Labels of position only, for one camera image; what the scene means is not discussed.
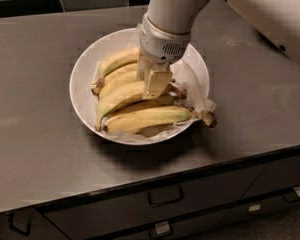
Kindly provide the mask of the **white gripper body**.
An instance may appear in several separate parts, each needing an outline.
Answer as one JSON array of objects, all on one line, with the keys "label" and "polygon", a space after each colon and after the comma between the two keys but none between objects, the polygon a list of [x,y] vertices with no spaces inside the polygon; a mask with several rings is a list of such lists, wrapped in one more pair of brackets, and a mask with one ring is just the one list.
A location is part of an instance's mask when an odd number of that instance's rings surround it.
[{"label": "white gripper body", "polygon": [[172,34],[160,30],[145,14],[139,26],[139,43],[142,54],[152,63],[173,64],[180,60],[190,42],[190,33]]}]

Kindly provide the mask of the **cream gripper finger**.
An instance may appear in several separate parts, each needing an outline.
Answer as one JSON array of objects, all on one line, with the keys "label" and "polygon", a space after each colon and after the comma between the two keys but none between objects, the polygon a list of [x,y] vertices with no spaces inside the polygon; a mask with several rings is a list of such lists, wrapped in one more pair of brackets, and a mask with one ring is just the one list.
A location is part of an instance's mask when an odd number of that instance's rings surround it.
[{"label": "cream gripper finger", "polygon": [[173,73],[168,64],[147,63],[143,66],[144,99],[159,97],[168,86]]},{"label": "cream gripper finger", "polygon": [[150,68],[151,68],[150,61],[146,58],[146,56],[143,53],[140,53],[138,63],[137,63],[136,79],[138,81],[147,82],[149,78]]}]

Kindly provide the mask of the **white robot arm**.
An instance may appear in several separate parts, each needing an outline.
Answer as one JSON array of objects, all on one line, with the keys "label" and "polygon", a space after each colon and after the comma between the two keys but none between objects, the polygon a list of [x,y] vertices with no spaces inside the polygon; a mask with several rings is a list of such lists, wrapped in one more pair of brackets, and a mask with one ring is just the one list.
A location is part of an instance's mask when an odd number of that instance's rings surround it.
[{"label": "white robot arm", "polygon": [[[150,0],[138,27],[137,77],[145,82],[145,99],[159,97],[167,87],[165,73],[183,57],[196,17],[209,1]],[[300,65],[300,0],[223,1]]]}]

